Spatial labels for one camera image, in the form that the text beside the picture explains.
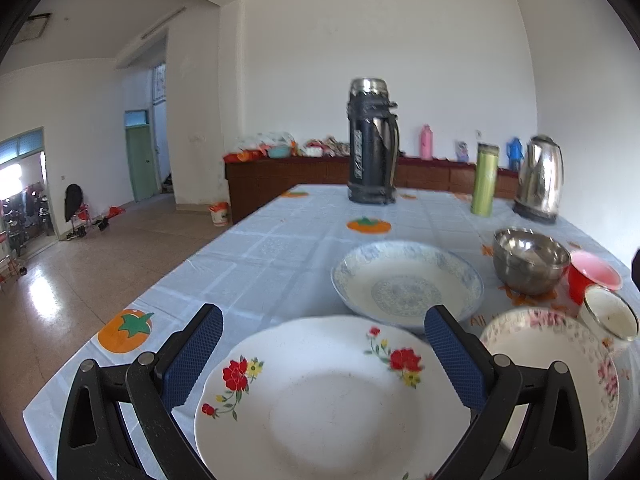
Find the stainless steel bowl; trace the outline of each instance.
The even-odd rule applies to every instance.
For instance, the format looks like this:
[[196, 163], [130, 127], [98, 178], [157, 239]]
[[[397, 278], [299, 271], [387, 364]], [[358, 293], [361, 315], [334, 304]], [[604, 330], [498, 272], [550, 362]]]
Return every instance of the stainless steel bowl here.
[[569, 251], [553, 238], [517, 227], [495, 232], [495, 272], [513, 290], [530, 296], [545, 294], [570, 264]]

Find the pink thermos bottle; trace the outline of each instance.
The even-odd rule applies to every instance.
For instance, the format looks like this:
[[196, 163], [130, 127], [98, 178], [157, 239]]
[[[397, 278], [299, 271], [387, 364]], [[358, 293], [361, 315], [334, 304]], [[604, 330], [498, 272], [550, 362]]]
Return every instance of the pink thermos bottle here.
[[433, 158], [433, 132], [428, 124], [425, 124], [420, 132], [420, 158], [422, 160]]

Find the brown wooden cabinet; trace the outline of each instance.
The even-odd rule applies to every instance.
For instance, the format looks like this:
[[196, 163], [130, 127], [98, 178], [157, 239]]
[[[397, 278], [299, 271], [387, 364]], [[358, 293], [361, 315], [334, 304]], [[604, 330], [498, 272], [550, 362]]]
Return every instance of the brown wooden cabinet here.
[[[229, 182], [231, 215], [234, 222], [239, 222], [297, 184], [347, 184], [349, 159], [264, 158], [227, 164], [225, 171]], [[400, 157], [394, 183], [396, 187], [471, 194], [475, 178], [475, 164]], [[518, 174], [498, 170], [495, 196], [513, 198], [517, 189]]]

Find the red plastic bowl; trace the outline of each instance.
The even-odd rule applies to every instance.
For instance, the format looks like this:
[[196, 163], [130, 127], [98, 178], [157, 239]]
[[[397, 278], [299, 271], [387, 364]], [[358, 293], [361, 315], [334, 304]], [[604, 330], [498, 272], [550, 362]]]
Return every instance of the red plastic bowl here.
[[569, 296], [577, 304], [584, 301], [584, 289], [597, 283], [609, 290], [620, 290], [622, 278], [607, 262], [587, 251], [571, 253], [571, 266], [567, 275]]

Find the white floral plate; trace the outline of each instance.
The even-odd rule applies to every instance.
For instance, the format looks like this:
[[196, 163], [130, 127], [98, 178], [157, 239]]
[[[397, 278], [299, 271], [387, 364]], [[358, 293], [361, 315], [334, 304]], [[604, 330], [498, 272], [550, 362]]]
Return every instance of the white floral plate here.
[[[564, 361], [571, 371], [592, 454], [609, 434], [618, 411], [618, 372], [607, 349], [575, 319], [545, 308], [510, 310], [495, 318], [480, 338], [492, 354], [517, 365], [549, 368]], [[516, 441], [526, 406], [516, 406], [504, 432], [508, 449]]]
[[465, 260], [437, 247], [388, 240], [358, 247], [334, 267], [332, 283], [353, 311], [424, 333], [424, 315], [437, 304], [458, 321], [482, 303], [484, 286]]
[[212, 371], [195, 439], [218, 480], [424, 480], [469, 416], [415, 336], [306, 318], [250, 336]]

